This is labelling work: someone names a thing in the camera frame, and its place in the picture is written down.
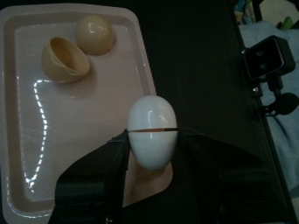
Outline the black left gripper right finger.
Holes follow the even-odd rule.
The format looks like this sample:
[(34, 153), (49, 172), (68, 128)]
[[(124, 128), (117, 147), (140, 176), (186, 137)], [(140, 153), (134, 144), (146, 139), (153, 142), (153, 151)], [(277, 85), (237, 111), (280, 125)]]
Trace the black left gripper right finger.
[(192, 129), (178, 129), (201, 224), (296, 224), (276, 164)]

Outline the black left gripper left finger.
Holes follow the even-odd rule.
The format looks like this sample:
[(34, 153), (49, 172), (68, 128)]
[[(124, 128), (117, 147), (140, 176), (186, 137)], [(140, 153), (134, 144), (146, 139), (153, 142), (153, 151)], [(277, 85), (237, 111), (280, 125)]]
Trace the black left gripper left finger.
[(129, 157), (124, 130), (60, 175), (48, 224), (118, 224)]

